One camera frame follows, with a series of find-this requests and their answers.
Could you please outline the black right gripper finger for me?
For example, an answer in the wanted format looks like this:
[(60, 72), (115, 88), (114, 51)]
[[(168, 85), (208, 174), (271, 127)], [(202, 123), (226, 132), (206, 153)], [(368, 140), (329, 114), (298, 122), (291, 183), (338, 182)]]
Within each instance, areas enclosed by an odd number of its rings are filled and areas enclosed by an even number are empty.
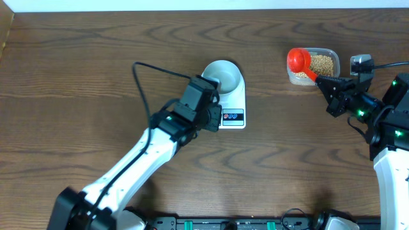
[(323, 93), (328, 105), (335, 99), (337, 99), (340, 104), (346, 104), (348, 101), (345, 96), (345, 92), (348, 90), (346, 87), (318, 84), (318, 88)]
[(347, 86), (350, 84), (356, 84), (357, 79), (343, 78), (343, 77), (327, 77), (319, 75), (316, 78), (316, 84), (318, 86)]

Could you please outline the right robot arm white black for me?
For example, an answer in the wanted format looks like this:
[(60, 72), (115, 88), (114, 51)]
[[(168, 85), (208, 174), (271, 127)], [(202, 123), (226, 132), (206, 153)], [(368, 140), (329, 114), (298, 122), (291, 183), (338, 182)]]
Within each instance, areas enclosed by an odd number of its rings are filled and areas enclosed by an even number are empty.
[(381, 229), (408, 229), (408, 74), (396, 75), (382, 99), (367, 92), (372, 78), (319, 76), (315, 82), (330, 115), (349, 112), (367, 125), (359, 134), (369, 145), (378, 180)]

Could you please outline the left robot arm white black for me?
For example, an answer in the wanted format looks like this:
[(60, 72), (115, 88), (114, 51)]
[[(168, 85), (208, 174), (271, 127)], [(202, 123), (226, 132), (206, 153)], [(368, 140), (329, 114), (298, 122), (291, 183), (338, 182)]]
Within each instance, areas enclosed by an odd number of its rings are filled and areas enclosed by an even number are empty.
[(48, 229), (117, 229), (134, 194), (202, 129), (217, 132), (221, 82), (192, 78), (180, 99), (152, 114), (137, 144), (106, 174), (82, 191), (70, 187), (54, 203)]

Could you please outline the red measuring scoop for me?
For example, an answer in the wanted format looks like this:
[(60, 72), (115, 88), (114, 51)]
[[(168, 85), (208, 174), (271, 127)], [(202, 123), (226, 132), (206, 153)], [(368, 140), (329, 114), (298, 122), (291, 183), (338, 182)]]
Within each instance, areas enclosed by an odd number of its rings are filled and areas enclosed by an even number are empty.
[(316, 82), (317, 74), (309, 67), (311, 65), (311, 55), (304, 48), (292, 48), (287, 55), (287, 65), (293, 73), (304, 72), (308, 78)]

